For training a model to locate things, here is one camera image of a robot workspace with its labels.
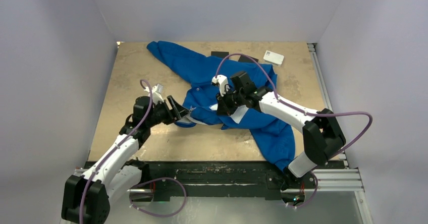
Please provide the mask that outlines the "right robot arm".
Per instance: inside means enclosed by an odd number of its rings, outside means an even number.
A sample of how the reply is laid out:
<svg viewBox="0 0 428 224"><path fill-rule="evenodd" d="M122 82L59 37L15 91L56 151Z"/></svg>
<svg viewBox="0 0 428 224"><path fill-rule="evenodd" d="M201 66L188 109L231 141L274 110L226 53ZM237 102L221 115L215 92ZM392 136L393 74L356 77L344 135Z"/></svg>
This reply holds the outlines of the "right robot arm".
<svg viewBox="0 0 428 224"><path fill-rule="evenodd" d="M279 96L270 87L257 87L245 71L239 71L230 79L216 75L211 83L219 89L218 115L232 116L239 107L245 106L273 116L303 135L304 151L284 168L283 180L289 187L300 184L306 173L327 163L346 143L331 110L306 108Z"/></svg>

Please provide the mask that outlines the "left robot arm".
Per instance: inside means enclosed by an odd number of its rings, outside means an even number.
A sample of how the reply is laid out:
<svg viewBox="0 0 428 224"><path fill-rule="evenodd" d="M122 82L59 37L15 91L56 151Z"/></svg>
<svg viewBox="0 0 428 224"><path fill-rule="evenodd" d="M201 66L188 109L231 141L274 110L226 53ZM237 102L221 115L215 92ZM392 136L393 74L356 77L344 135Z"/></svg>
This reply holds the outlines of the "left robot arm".
<svg viewBox="0 0 428 224"><path fill-rule="evenodd" d="M147 166L130 160L149 138L151 128L169 125L190 113L172 96L141 96L107 152L80 175L65 182L61 218L73 223L105 223L111 206L133 186L150 183Z"/></svg>

